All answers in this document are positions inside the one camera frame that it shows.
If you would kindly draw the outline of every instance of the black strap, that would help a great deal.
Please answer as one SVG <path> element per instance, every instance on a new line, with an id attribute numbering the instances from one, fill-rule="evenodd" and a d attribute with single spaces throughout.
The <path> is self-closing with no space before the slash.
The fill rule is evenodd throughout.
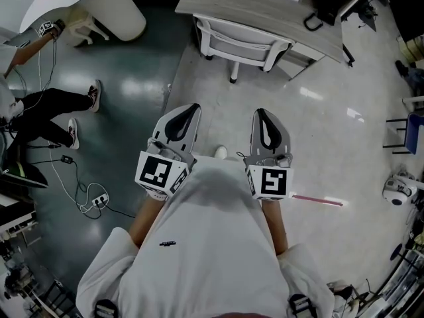
<path id="1" fill-rule="evenodd" d="M 262 143 L 263 147 L 267 148 L 268 150 L 273 150 L 275 152 L 275 149 L 281 145 L 281 141 L 282 141 L 281 133 L 277 129 L 277 126 L 266 115 L 264 109 L 258 109 L 258 116 L 259 116 L 259 127 L 260 127 L 260 142 Z M 268 136 L 270 137 L 270 140 L 271 140 L 269 145 L 267 145 L 264 140 L 264 124 L 266 126 L 266 131 L 268 132 Z"/>
<path id="2" fill-rule="evenodd" d="M 180 141 L 186 136 L 191 120 L 199 107 L 199 104 L 194 103 L 189 109 L 168 121 L 165 126 L 165 135 L 168 142 Z"/>
<path id="3" fill-rule="evenodd" d="M 319 19 L 321 21 L 321 24 L 320 25 L 316 26 L 315 28 L 309 27 L 307 25 L 307 22 L 309 20 L 311 20 L 313 17 L 316 17 L 315 12 L 312 13 L 311 15 L 309 15 L 305 20 L 303 20 L 303 25 L 306 27 L 307 30 L 310 30 L 311 32 L 315 32 L 316 30 L 319 30 L 322 26 L 324 26 L 323 21 Z"/>

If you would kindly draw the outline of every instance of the white table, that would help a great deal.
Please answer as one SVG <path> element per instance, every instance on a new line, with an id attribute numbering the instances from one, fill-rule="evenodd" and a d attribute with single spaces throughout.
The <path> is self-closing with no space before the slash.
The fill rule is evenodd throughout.
<path id="1" fill-rule="evenodd" d="M 140 36 L 146 19 L 132 0 L 34 0 L 21 23 L 19 31 L 28 29 L 37 19 L 54 9 L 78 3 L 123 41 Z"/>

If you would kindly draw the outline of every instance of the leg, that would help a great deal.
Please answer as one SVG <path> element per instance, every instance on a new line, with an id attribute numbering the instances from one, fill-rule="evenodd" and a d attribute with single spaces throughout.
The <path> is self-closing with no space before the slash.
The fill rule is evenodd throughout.
<path id="1" fill-rule="evenodd" d="M 71 29 L 70 29 L 70 33 L 71 33 L 74 37 L 76 37 L 76 38 L 81 38 L 81 39 L 85 39 L 85 40 L 87 40 L 87 43 L 88 43 L 89 45 L 93 44 L 93 40 L 92 40 L 89 36 L 84 35 L 84 34 L 81 34 L 81 33 L 80 33 L 80 32 L 78 32 L 75 28 L 71 28 Z"/>
<path id="2" fill-rule="evenodd" d="M 349 61 L 347 62 L 348 66 L 353 67 L 353 63 L 355 62 L 355 59 L 353 58 L 352 54 L 349 52 L 347 47 L 343 45 L 343 52 L 346 54 Z"/>
<path id="3" fill-rule="evenodd" d="M 239 74 L 240 62 L 235 62 L 233 67 L 233 72 L 231 73 L 230 82 L 235 83 L 237 81 L 237 75 Z"/>
<path id="4" fill-rule="evenodd" d="M 106 33 L 104 33 L 99 27 L 97 27 L 93 21 L 91 21 L 90 23 L 86 24 L 87 28 L 90 28 L 91 30 L 93 30 L 96 33 L 99 33 L 103 38 L 105 38 L 105 40 L 108 40 L 109 37 L 107 36 Z"/>
<path id="5" fill-rule="evenodd" d="M 15 145 L 18 144 L 25 144 L 33 141 L 40 136 L 38 126 L 36 126 L 33 122 L 27 121 L 25 116 L 16 118 L 13 121 L 13 130 L 18 131 L 18 133 L 9 148 L 15 147 Z"/>
<path id="6" fill-rule="evenodd" d="M 56 88 L 32 93 L 22 99 L 24 116 L 28 119 L 53 119 L 74 111 L 86 111 L 93 106 L 93 99 L 87 95 L 70 93 Z"/>
<path id="7" fill-rule="evenodd" d="M 40 123 L 38 133 L 42 138 L 55 142 L 56 144 L 63 144 L 66 147 L 71 147 L 74 143 L 74 138 L 71 134 L 52 121 Z"/>
<path id="8" fill-rule="evenodd" d="M 402 103 L 418 103 L 424 101 L 424 97 L 403 98 Z"/>

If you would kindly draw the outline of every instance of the electrical outlet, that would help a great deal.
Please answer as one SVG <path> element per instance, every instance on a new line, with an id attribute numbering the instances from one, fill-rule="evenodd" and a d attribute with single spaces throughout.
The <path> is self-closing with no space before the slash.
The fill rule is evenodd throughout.
<path id="1" fill-rule="evenodd" d="M 100 195 L 99 197 L 91 200 L 91 202 L 93 203 L 93 206 L 104 206 L 103 203 L 107 204 L 107 202 L 109 201 L 109 197 L 107 196 L 106 193 Z"/>

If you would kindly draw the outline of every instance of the wire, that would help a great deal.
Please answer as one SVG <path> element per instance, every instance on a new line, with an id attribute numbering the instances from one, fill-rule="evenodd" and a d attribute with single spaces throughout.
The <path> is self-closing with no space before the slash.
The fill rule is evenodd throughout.
<path id="1" fill-rule="evenodd" d="M 44 160 L 42 162 L 30 162 L 30 165 L 35 165 L 35 164 L 43 164 L 44 162 L 59 162 L 62 161 L 61 159 L 55 159 L 55 160 Z"/>
<path id="2" fill-rule="evenodd" d="M 366 280 L 366 282 L 367 282 L 367 284 L 368 284 L 368 291 L 369 291 L 371 294 L 375 294 L 373 291 L 371 291 L 371 286 L 370 286 L 370 282 L 368 281 L 368 278 L 365 278 L 365 280 Z"/>
<path id="3" fill-rule="evenodd" d="M 27 112 L 28 110 L 36 107 L 38 105 L 38 103 L 40 103 L 40 101 L 41 101 L 41 99 L 42 99 L 42 97 L 44 95 L 44 92 L 46 91 L 46 89 L 48 89 L 48 86 L 50 85 L 50 82 L 52 82 L 54 68 L 56 67 L 56 54 L 57 54 L 57 51 L 58 51 L 58 45 L 56 43 L 56 40 L 53 40 L 52 70 L 50 71 L 50 77 L 49 77 L 49 79 L 48 79 L 48 81 L 47 81 L 47 83 L 46 83 L 46 85 L 44 87 L 42 87 L 42 80 L 41 80 L 41 64 L 40 64 L 41 53 L 40 53 L 40 51 L 38 51 L 38 77 L 40 79 L 41 95 L 38 98 L 38 101 L 33 106 L 28 107 L 27 109 L 23 110 L 21 113 L 19 113 L 19 115 L 17 115 L 18 117 L 20 115 L 22 115 L 22 113 Z"/>
<path id="4" fill-rule="evenodd" d="M 89 191 L 90 191 L 90 187 L 91 186 L 93 186 L 93 185 L 97 185 L 97 186 L 99 186 L 99 187 L 101 187 L 102 189 L 103 189 L 103 191 L 106 193 L 106 195 L 107 195 L 107 201 L 106 201 L 106 205 L 109 203 L 109 200 L 110 200 L 110 197 L 109 197 L 109 194 L 107 193 L 107 191 L 106 191 L 106 189 L 103 187 L 103 185 L 101 185 L 101 184 L 99 184 L 99 183 L 90 183 L 90 184 L 88 184 L 88 186 L 85 186 L 85 184 L 83 184 L 82 182 L 81 182 L 81 180 L 79 179 L 79 177 L 78 177 L 78 165 L 77 165 L 77 163 L 76 162 L 73 162 L 74 164 L 75 164 L 75 166 L 76 166 L 76 178 L 77 178 L 77 188 L 76 188 L 76 193 L 75 193 L 75 196 L 74 197 L 72 197 L 69 193 L 68 193 L 68 191 L 67 191 L 67 189 L 66 189 L 66 187 L 65 187 L 65 185 L 64 185 L 64 183 L 63 183 L 63 181 L 62 181 L 62 179 L 60 178 L 60 176 L 59 176 L 59 173 L 58 173 L 58 171 L 56 170 L 56 168 L 54 167 L 54 164 L 53 164 L 53 157 L 52 157 L 52 149 L 51 148 L 49 148 L 49 154 L 50 154 L 50 160 L 51 160 L 51 164 L 52 164 L 52 167 L 53 167 L 53 170 L 54 170 L 54 173 L 56 173 L 56 175 L 57 175 L 57 177 L 58 177 L 58 179 L 59 179 L 59 181 L 60 181 L 60 184 L 62 185 L 62 188 L 64 189 L 64 191 L 65 191 L 65 193 L 66 193 L 66 195 L 77 205 L 77 207 L 78 207 L 78 209 L 79 209 L 79 211 L 82 213 L 82 214 L 86 214 L 88 211 L 90 211 L 91 209 L 93 209 L 93 207 L 95 207 L 95 206 L 93 206 L 93 205 L 91 205 L 90 207 L 86 207 L 87 206 L 87 204 L 88 204 L 88 196 L 89 196 Z M 77 196 L 78 196 L 78 190 L 81 190 L 83 193 L 86 193 L 86 197 L 85 197 L 85 203 L 84 204 L 80 204 L 80 203 L 78 203 L 78 201 L 77 201 Z"/>
<path id="5" fill-rule="evenodd" d="M 120 214 L 122 214 L 122 215 L 126 215 L 127 217 L 130 217 L 130 218 L 135 218 L 133 215 L 127 215 L 126 213 L 123 213 L 123 212 L 121 212 L 121 211 L 117 211 L 116 209 L 112 209 L 112 208 L 110 208 L 109 206 L 107 206 L 106 204 L 105 204 L 105 202 L 104 201 L 102 201 L 102 203 L 104 204 L 104 207 L 103 208 L 108 208 L 108 209 L 110 209 L 112 212 L 116 212 L 116 213 L 120 213 Z"/>
<path id="6" fill-rule="evenodd" d="M 19 79 L 20 79 L 21 85 L 22 85 L 22 89 L 24 91 L 24 97 L 26 97 L 27 96 L 27 82 L 25 81 L 24 77 L 22 77 L 22 74 L 18 71 L 18 69 L 16 67 L 14 67 L 13 70 L 19 76 Z"/>
<path id="7" fill-rule="evenodd" d="M 343 308 L 343 313 L 341 315 L 341 318 L 343 318 L 343 315 L 345 314 L 346 304 L 347 304 L 347 300 L 344 302 L 344 308 Z"/>
<path id="8" fill-rule="evenodd" d="M 242 157 L 243 159 L 247 158 L 242 152 L 236 152 L 236 154 Z"/>

